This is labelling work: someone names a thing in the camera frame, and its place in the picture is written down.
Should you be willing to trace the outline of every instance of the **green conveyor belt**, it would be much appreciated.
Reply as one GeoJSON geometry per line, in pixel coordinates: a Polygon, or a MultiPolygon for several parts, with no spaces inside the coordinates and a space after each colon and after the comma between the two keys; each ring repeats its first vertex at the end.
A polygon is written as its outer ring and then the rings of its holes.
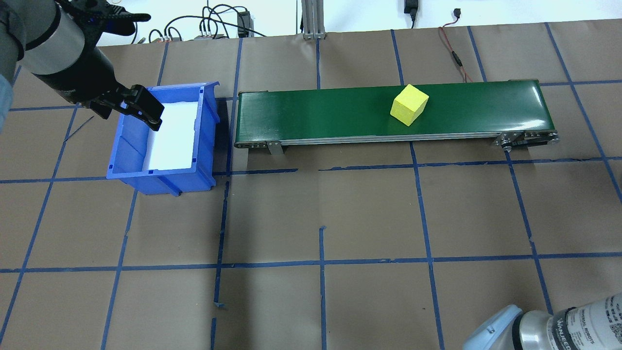
{"type": "Polygon", "coordinates": [[[477,138],[555,129],[536,80],[416,87],[430,98],[411,126],[389,114],[403,86],[241,93],[235,145],[477,138]]]}

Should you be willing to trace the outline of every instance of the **cable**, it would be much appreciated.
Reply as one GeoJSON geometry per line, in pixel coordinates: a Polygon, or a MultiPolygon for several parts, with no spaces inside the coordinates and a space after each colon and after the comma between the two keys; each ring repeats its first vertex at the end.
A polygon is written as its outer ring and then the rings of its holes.
{"type": "MultiPolygon", "coordinates": [[[[214,14],[216,14],[216,16],[218,16],[218,19],[219,19],[220,21],[222,21],[222,20],[223,20],[223,18],[222,18],[222,17],[220,17],[220,14],[218,14],[218,13],[214,12],[215,7],[214,7],[214,8],[212,8],[212,7],[209,7],[209,6],[204,6],[204,7],[203,7],[203,9],[202,9],[202,11],[201,11],[201,15],[202,15],[203,17],[205,17],[205,9],[210,10],[210,14],[209,14],[209,16],[208,16],[207,18],[210,18],[210,19],[211,19],[211,14],[212,14],[212,13],[214,13],[214,14]]],[[[226,36],[226,37],[229,37],[229,32],[227,31],[227,27],[223,26],[223,28],[224,28],[224,30],[225,30],[225,36],[226,36]]],[[[211,32],[210,22],[209,22],[209,21],[207,22],[207,29],[211,32]]],[[[218,32],[218,23],[216,23],[216,32],[218,32]]]]}
{"type": "MultiPolygon", "coordinates": [[[[164,27],[165,31],[169,28],[169,26],[170,26],[173,22],[175,22],[175,21],[177,21],[177,20],[179,20],[179,19],[183,19],[183,18],[200,18],[200,19],[208,19],[208,18],[205,18],[205,17],[202,17],[202,16],[194,16],[194,15],[179,16],[179,17],[177,17],[177,18],[172,19],[169,23],[167,23],[167,24],[166,24],[166,26],[164,27]]],[[[209,20],[214,21],[214,22],[217,22],[217,23],[226,24],[226,25],[231,26],[231,27],[235,27],[235,28],[244,29],[244,30],[249,31],[249,32],[251,32],[251,33],[255,33],[255,34],[257,34],[257,35],[260,35],[260,36],[265,37],[265,35],[264,35],[264,34],[261,34],[260,32],[254,31],[254,30],[252,30],[252,29],[250,29],[250,28],[245,28],[245,27],[242,27],[242,26],[237,26],[237,25],[235,25],[235,24],[232,24],[232,23],[229,23],[229,22],[219,21],[219,20],[214,19],[214,18],[211,18],[211,19],[209,19],[209,20]]]]}
{"type": "Polygon", "coordinates": [[[210,24],[210,21],[214,22],[214,25],[216,25],[216,31],[214,32],[214,37],[216,37],[216,35],[218,35],[218,23],[216,22],[215,19],[207,17],[207,18],[203,18],[201,20],[201,22],[199,22],[198,26],[199,26],[199,31],[204,32],[205,35],[204,36],[208,36],[208,29],[205,27],[205,20],[207,20],[207,24],[210,24]]]}
{"type": "Polygon", "coordinates": [[[170,33],[171,29],[174,30],[175,32],[177,32],[177,36],[179,36],[179,41],[183,41],[182,34],[177,30],[177,28],[172,27],[172,26],[169,27],[169,37],[170,37],[170,39],[173,40],[173,35],[170,33]]]}
{"type": "Polygon", "coordinates": [[[152,29],[152,30],[149,32],[149,43],[151,43],[151,34],[153,34],[154,32],[157,32],[157,33],[158,33],[158,35],[160,35],[160,38],[163,38],[163,37],[164,37],[164,35],[162,35],[162,32],[161,32],[161,31],[158,31],[157,29],[152,29]]]}
{"type": "Polygon", "coordinates": [[[214,10],[214,13],[216,13],[216,14],[218,14],[218,13],[225,13],[225,12],[227,12],[227,11],[229,11],[229,10],[234,10],[234,11],[235,11],[235,13],[237,13],[237,14],[238,14],[238,17],[242,20],[242,26],[243,26],[243,27],[246,27],[246,23],[244,23],[244,18],[243,18],[243,17],[242,17],[242,15],[239,13],[239,11],[238,11],[238,10],[236,10],[236,8],[235,8],[235,7],[232,7],[232,6],[229,6],[229,5],[226,5],[226,4],[220,4],[220,5],[216,5],[216,6],[214,6],[213,10],[214,10]],[[216,11],[216,9],[217,9],[218,7],[220,7],[220,6],[228,7],[228,9],[227,9],[227,10],[224,10],[224,11],[222,11],[222,12],[215,12],[215,11],[216,11]]]}
{"type": "Polygon", "coordinates": [[[465,74],[464,82],[466,83],[467,82],[466,80],[469,79],[470,82],[472,83],[473,79],[471,79],[466,69],[462,65],[462,61],[460,60],[460,57],[458,57],[458,54],[456,54],[456,52],[453,50],[451,43],[449,43],[449,38],[447,37],[447,34],[445,33],[445,27],[451,26],[452,24],[456,24],[456,22],[458,22],[458,20],[460,19],[460,14],[461,14],[460,9],[454,9],[453,15],[456,16],[456,20],[453,22],[445,23],[442,27],[439,27],[439,30],[445,37],[445,42],[447,43],[447,47],[449,48],[449,51],[452,53],[453,60],[458,65],[458,68],[465,74]]]}
{"type": "Polygon", "coordinates": [[[136,41],[136,38],[138,37],[138,22],[134,22],[134,38],[132,39],[132,42],[129,43],[130,45],[133,44],[136,41]]]}

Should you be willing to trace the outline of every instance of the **black cable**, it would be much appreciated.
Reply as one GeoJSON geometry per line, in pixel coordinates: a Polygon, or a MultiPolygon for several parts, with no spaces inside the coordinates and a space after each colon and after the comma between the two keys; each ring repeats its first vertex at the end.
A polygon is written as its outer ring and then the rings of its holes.
{"type": "Polygon", "coordinates": [[[134,29],[136,31],[134,32],[134,38],[132,38],[132,42],[129,43],[130,45],[133,44],[136,41],[136,38],[138,37],[138,22],[134,22],[134,29]]]}
{"type": "Polygon", "coordinates": [[[149,32],[149,42],[150,42],[150,43],[151,43],[151,34],[153,34],[154,32],[157,32],[157,33],[158,33],[158,35],[160,35],[160,38],[164,36],[164,35],[162,35],[162,32],[161,32],[161,31],[158,31],[157,29],[152,29],[152,30],[149,32]]]}
{"type": "MultiPolygon", "coordinates": [[[[212,14],[212,12],[214,11],[214,9],[213,9],[212,7],[209,7],[209,6],[204,6],[204,7],[203,7],[203,9],[202,9],[202,11],[201,11],[201,15],[202,15],[203,17],[205,17],[205,9],[210,10],[210,14],[208,15],[208,17],[207,17],[207,18],[211,18],[211,14],[212,14]]],[[[217,14],[217,13],[216,13],[216,16],[218,16],[218,19],[219,19],[220,21],[222,21],[222,20],[223,20],[223,18],[222,18],[222,17],[220,17],[220,14],[217,14]]],[[[223,26],[223,28],[225,29],[225,36],[229,37],[229,32],[227,31],[227,27],[223,26]]],[[[209,22],[209,21],[207,22],[207,29],[211,32],[210,22],[209,22]]],[[[216,23],[216,31],[218,32],[218,23],[216,23]]]]}
{"type": "Polygon", "coordinates": [[[216,5],[216,6],[214,6],[213,10],[214,10],[214,11],[216,11],[216,8],[218,8],[218,7],[220,7],[220,6],[228,7],[228,9],[227,9],[227,10],[224,10],[224,11],[223,11],[223,12],[221,12],[221,13],[224,13],[224,12],[229,11],[229,10],[234,10],[234,11],[235,11],[235,13],[238,15],[238,17],[242,20],[242,26],[243,26],[243,27],[246,27],[246,23],[244,23],[244,17],[242,17],[242,15],[239,13],[239,11],[238,11],[238,10],[236,10],[236,9],[235,9],[235,7],[232,7],[232,6],[229,6],[229,5],[226,5],[226,4],[220,4],[220,5],[216,5]]]}
{"type": "MultiPolygon", "coordinates": [[[[164,27],[165,31],[166,31],[166,29],[168,29],[168,28],[169,28],[169,26],[170,26],[173,22],[175,22],[175,21],[177,21],[177,20],[179,20],[179,19],[183,19],[183,18],[200,18],[200,19],[204,19],[205,17],[202,17],[202,16],[194,16],[194,15],[179,16],[179,17],[177,17],[177,18],[172,19],[169,23],[167,23],[167,25],[164,27]]],[[[211,18],[210,20],[211,20],[211,21],[214,21],[214,22],[217,22],[217,23],[226,24],[226,25],[231,26],[231,27],[235,27],[235,28],[244,29],[244,30],[249,31],[249,32],[251,32],[251,33],[255,33],[255,34],[257,34],[257,35],[261,35],[261,36],[265,37],[265,35],[264,35],[264,34],[261,34],[260,32],[254,31],[254,30],[252,30],[252,29],[250,29],[250,28],[245,28],[245,27],[242,27],[242,26],[237,26],[237,25],[235,25],[235,24],[232,24],[232,23],[229,23],[229,22],[219,21],[219,20],[214,19],[214,18],[211,18]]]]}
{"type": "Polygon", "coordinates": [[[218,23],[216,22],[215,19],[210,18],[210,17],[204,17],[201,22],[199,22],[198,26],[199,26],[199,30],[205,32],[205,36],[207,36],[208,34],[208,29],[205,27],[205,21],[207,20],[207,24],[209,26],[210,21],[214,22],[214,25],[216,25],[216,31],[214,32],[214,37],[216,37],[216,35],[218,35],[218,23]]]}
{"type": "Polygon", "coordinates": [[[229,8],[229,9],[226,9],[226,10],[224,10],[224,11],[217,12],[217,13],[219,13],[219,14],[225,13],[225,12],[230,11],[230,10],[232,10],[232,9],[244,9],[244,11],[248,11],[248,9],[247,9],[246,7],[244,7],[244,6],[229,6],[229,5],[226,5],[226,4],[220,4],[220,5],[225,5],[225,6],[228,6],[228,7],[230,7],[230,8],[229,8]]]}
{"type": "Polygon", "coordinates": [[[173,35],[170,33],[171,30],[174,30],[175,32],[177,32],[177,36],[179,36],[179,41],[183,41],[182,39],[182,34],[177,30],[177,28],[175,27],[169,27],[169,37],[171,40],[173,40],[173,35]]]}

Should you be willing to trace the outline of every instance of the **blue tape grid line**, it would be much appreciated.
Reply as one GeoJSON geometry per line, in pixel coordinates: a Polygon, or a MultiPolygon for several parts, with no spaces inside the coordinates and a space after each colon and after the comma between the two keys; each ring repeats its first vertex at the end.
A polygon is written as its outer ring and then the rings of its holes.
{"type": "MultiPolygon", "coordinates": [[[[548,253],[538,254],[540,260],[550,259],[575,259],[575,258],[620,258],[622,252],[592,252],[592,253],[548,253]]],[[[464,257],[433,257],[435,263],[443,262],[490,262],[530,260],[533,255],[479,255],[464,257]]],[[[122,271],[167,271],[167,270],[216,270],[217,268],[269,268],[269,267],[296,267],[296,266],[320,266],[324,265],[371,265],[385,263],[427,263],[427,258],[379,258],[379,259],[344,259],[344,260],[296,260],[289,262],[264,262],[264,263],[215,263],[181,264],[181,265],[131,265],[122,266],[122,271]]],[[[116,271],[116,266],[90,266],[90,267],[34,267],[26,268],[25,273],[46,272],[101,272],[116,271]]],[[[20,268],[0,268],[0,273],[19,273],[20,268]]]]}
{"type": "Polygon", "coordinates": [[[322,88],[322,79],[320,76],[320,39],[315,40],[315,77],[317,90],[322,88]]]}
{"type": "Polygon", "coordinates": [[[210,350],[214,350],[216,347],[216,318],[211,319],[211,330],[210,330],[210,350]]]}
{"type": "Polygon", "coordinates": [[[594,127],[592,126],[592,123],[590,122],[590,118],[588,117],[587,112],[585,111],[585,107],[583,107],[581,98],[579,98],[577,89],[575,87],[575,83],[572,81],[572,78],[570,77],[570,72],[568,71],[568,67],[566,66],[566,63],[564,62],[564,58],[562,57],[561,51],[559,50],[559,47],[557,46],[557,42],[555,41],[555,37],[553,36],[553,32],[550,29],[549,23],[544,23],[544,25],[546,26],[546,30],[549,33],[550,41],[553,44],[553,47],[555,48],[555,53],[557,54],[559,63],[562,65],[562,68],[564,69],[564,74],[566,74],[566,79],[568,79],[568,83],[570,84],[570,89],[572,89],[572,94],[575,96],[575,100],[577,101],[577,104],[579,105],[579,109],[581,109],[581,114],[583,115],[583,119],[585,119],[585,123],[590,129],[592,138],[594,139],[594,142],[596,143],[598,152],[600,153],[600,156],[605,164],[605,167],[607,168],[607,172],[609,173],[609,177],[611,178],[611,183],[613,184],[613,188],[615,188],[616,193],[618,195],[618,199],[620,200],[620,203],[622,204],[622,191],[620,190],[618,181],[616,180],[616,177],[613,174],[613,170],[611,169],[611,166],[609,165],[609,160],[607,160],[607,157],[605,155],[605,150],[600,144],[600,141],[598,140],[598,137],[596,136],[596,131],[594,130],[594,127]]]}
{"type": "Polygon", "coordinates": [[[421,191],[421,181],[419,177],[419,166],[417,165],[417,156],[415,154],[415,148],[410,142],[412,168],[415,171],[415,186],[417,188],[417,199],[419,200],[419,213],[421,214],[421,225],[424,231],[425,241],[425,258],[428,263],[428,272],[430,275],[430,289],[432,291],[432,303],[434,305],[434,318],[436,319],[436,332],[439,336],[439,346],[441,350],[445,350],[445,341],[443,339],[443,327],[440,322],[440,310],[439,310],[439,298],[436,293],[436,279],[434,278],[434,258],[432,257],[432,248],[430,246],[430,236],[427,229],[427,220],[425,218],[425,205],[424,197],[421,191]]]}
{"type": "Polygon", "coordinates": [[[521,209],[522,221],[525,225],[525,231],[527,232],[527,237],[529,239],[529,246],[531,247],[532,258],[534,259],[534,263],[536,264],[536,272],[538,273],[538,279],[540,280],[540,287],[542,288],[542,294],[544,296],[544,303],[546,304],[547,311],[552,314],[553,307],[550,304],[549,298],[549,290],[546,287],[546,282],[544,281],[544,274],[542,273],[542,266],[540,265],[540,259],[538,257],[538,251],[536,249],[536,243],[532,240],[531,234],[531,226],[529,225],[529,219],[527,218],[527,211],[525,210],[525,203],[522,201],[521,189],[518,186],[518,180],[516,179],[516,173],[514,172],[514,166],[512,165],[511,158],[509,153],[506,153],[506,159],[508,160],[508,168],[510,176],[512,177],[512,183],[514,184],[514,191],[516,193],[516,198],[518,200],[518,206],[521,209]]]}
{"type": "MultiPolygon", "coordinates": [[[[483,81],[487,82],[486,71],[484,70],[484,66],[481,63],[480,51],[477,49],[477,43],[475,42],[475,37],[473,36],[473,31],[471,27],[467,27],[469,37],[471,38],[471,45],[473,46],[473,51],[475,52],[475,57],[477,58],[477,63],[480,66],[481,77],[483,81]]],[[[510,176],[512,177],[512,182],[514,185],[514,191],[516,193],[516,199],[518,201],[518,205],[521,210],[522,221],[525,225],[525,231],[527,233],[527,238],[529,239],[529,245],[531,247],[531,254],[534,260],[534,264],[536,265],[536,272],[538,274],[538,280],[540,281],[540,288],[542,289],[542,296],[544,297],[544,302],[546,304],[547,311],[549,313],[553,313],[553,309],[551,307],[550,298],[549,298],[549,290],[546,287],[546,282],[544,281],[544,274],[542,273],[542,266],[540,265],[540,259],[538,257],[536,243],[533,242],[531,238],[531,226],[529,225],[529,219],[527,218],[527,211],[525,210],[525,205],[522,201],[521,189],[518,185],[518,180],[516,179],[516,173],[514,172],[514,165],[512,163],[512,159],[510,158],[509,153],[505,154],[506,156],[506,164],[508,165],[510,176]]]]}
{"type": "Polygon", "coordinates": [[[399,72],[399,84],[404,84],[404,75],[402,74],[402,62],[399,59],[399,50],[397,49],[397,40],[395,39],[395,31],[391,29],[391,39],[393,40],[393,50],[395,50],[395,60],[397,62],[397,71],[399,72]]]}
{"type": "MultiPolygon", "coordinates": [[[[622,156],[607,157],[607,160],[621,161],[622,156]]],[[[542,163],[581,163],[581,162],[594,162],[602,161],[602,158],[588,158],[588,159],[573,159],[573,158],[561,158],[561,159],[518,159],[512,160],[512,164],[542,164],[542,163]]],[[[454,163],[420,163],[418,167],[439,167],[439,166],[481,166],[481,165],[498,165],[507,164],[507,161],[469,161],[469,162],[454,162],[454,163]]],[[[401,169],[411,168],[412,164],[387,164],[387,165],[355,165],[355,166],[335,166],[330,169],[319,169],[318,171],[346,171],[346,170],[370,170],[370,169],[401,169]]],[[[240,170],[240,171],[215,171],[214,176],[229,176],[229,175],[254,175],[254,174],[283,174],[283,173],[295,173],[298,168],[288,169],[264,169],[264,170],[240,170]]],[[[12,179],[12,180],[0,180],[0,184],[24,184],[33,182],[71,182],[71,181],[113,181],[106,179],[105,176],[90,176],[90,177],[59,177],[55,179],[12,179]]]]}
{"type": "Polygon", "coordinates": [[[137,195],[138,191],[134,190],[134,195],[132,196],[132,204],[130,204],[129,206],[128,222],[126,224],[125,234],[123,235],[123,243],[121,244],[121,252],[119,253],[119,262],[117,263],[117,266],[115,268],[116,273],[114,274],[113,290],[110,294],[110,302],[108,303],[108,312],[106,314],[106,323],[104,324],[104,333],[101,336],[101,350],[106,349],[106,343],[108,342],[108,331],[110,330],[110,321],[113,316],[114,300],[116,299],[116,292],[119,288],[119,279],[121,277],[121,271],[123,270],[123,258],[125,257],[125,249],[128,246],[128,232],[132,224],[132,218],[134,216],[134,208],[136,206],[137,195]]]}
{"type": "Polygon", "coordinates": [[[13,76],[13,85],[15,85],[15,83],[17,82],[17,77],[19,77],[19,72],[21,71],[22,71],[22,65],[18,66],[15,71],[15,75],[13,76]]]}
{"type": "Polygon", "coordinates": [[[327,329],[326,329],[326,279],[324,274],[324,230],[326,226],[320,227],[320,310],[322,320],[322,350],[327,350],[327,329]]]}
{"type": "Polygon", "coordinates": [[[72,110],[76,106],[47,106],[47,107],[25,107],[25,108],[11,108],[9,112],[20,111],[47,111],[47,110],[72,110]]]}
{"type": "Polygon", "coordinates": [[[230,182],[225,183],[225,198],[223,199],[223,213],[220,219],[220,239],[218,240],[218,259],[216,261],[216,282],[214,283],[214,303],[220,304],[220,277],[222,274],[223,254],[225,250],[225,230],[227,225],[227,208],[229,201],[230,182]]]}
{"type": "Polygon", "coordinates": [[[475,43],[475,37],[473,36],[473,31],[471,30],[471,26],[467,26],[468,36],[471,38],[471,45],[473,46],[473,51],[475,52],[475,58],[477,59],[477,65],[480,66],[481,79],[484,82],[488,81],[486,78],[486,72],[484,71],[484,66],[481,64],[480,51],[477,49],[477,44],[475,43]]]}
{"type": "Polygon", "coordinates": [[[69,139],[72,138],[73,135],[75,135],[78,131],[80,131],[80,129],[82,129],[89,121],[93,120],[93,118],[95,118],[95,116],[92,116],[91,118],[87,119],[84,123],[82,123],[82,125],[80,125],[73,133],[71,133],[71,135],[67,136],[67,138],[65,139],[65,142],[69,141],[69,139]]]}
{"type": "Polygon", "coordinates": [[[229,144],[227,145],[227,165],[226,165],[226,172],[230,173],[231,172],[231,166],[232,166],[232,162],[233,162],[233,141],[235,140],[235,137],[233,135],[233,128],[235,127],[236,124],[236,108],[238,106],[238,83],[239,83],[239,68],[240,68],[240,62],[242,60],[242,42],[243,42],[243,38],[239,38],[238,41],[238,57],[236,59],[236,65],[235,65],[235,78],[233,81],[233,99],[232,99],[232,104],[231,104],[231,117],[229,118],[229,144]]]}
{"type": "MultiPolygon", "coordinates": [[[[69,120],[69,124],[65,132],[65,139],[67,138],[67,136],[72,130],[73,121],[76,118],[77,112],[78,112],[78,108],[77,106],[74,106],[72,117],[69,120]]],[[[56,178],[56,174],[58,173],[58,168],[60,167],[60,160],[63,158],[63,153],[65,152],[66,145],[67,143],[63,142],[63,144],[60,147],[60,151],[58,152],[58,158],[56,159],[56,165],[54,166],[54,172],[52,173],[52,179],[56,178]]],[[[50,193],[52,192],[52,185],[54,185],[54,182],[50,182],[50,184],[47,186],[47,192],[45,193],[43,204],[41,205],[41,210],[39,211],[39,216],[37,217],[37,223],[35,224],[32,237],[30,238],[30,243],[28,244],[28,249],[26,250],[26,255],[24,257],[24,262],[22,263],[22,268],[19,271],[19,276],[17,277],[17,283],[15,284],[15,289],[13,289],[13,295],[11,296],[11,302],[9,303],[9,307],[4,317],[4,322],[2,323],[2,329],[0,330],[0,344],[2,344],[2,340],[4,339],[6,327],[9,324],[9,319],[11,318],[13,307],[15,306],[15,300],[17,299],[17,294],[19,293],[19,287],[22,284],[22,279],[26,272],[26,266],[28,266],[28,260],[30,259],[30,253],[32,253],[32,247],[34,247],[35,239],[37,238],[37,234],[39,233],[39,227],[41,226],[41,220],[43,219],[43,215],[45,213],[45,206],[47,205],[47,201],[50,199],[50,193]]]]}
{"type": "Polygon", "coordinates": [[[162,83],[162,74],[164,74],[164,65],[166,64],[166,55],[169,53],[169,43],[164,44],[164,54],[162,54],[162,64],[160,64],[160,73],[157,76],[157,85],[162,83]]]}

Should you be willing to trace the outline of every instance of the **foam block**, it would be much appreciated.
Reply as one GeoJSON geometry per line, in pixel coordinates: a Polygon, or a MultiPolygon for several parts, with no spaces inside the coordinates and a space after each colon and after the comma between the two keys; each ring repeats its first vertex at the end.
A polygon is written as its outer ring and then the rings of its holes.
{"type": "Polygon", "coordinates": [[[391,115],[406,126],[410,126],[424,111],[428,98],[430,97],[421,90],[408,84],[393,100],[391,115]]]}

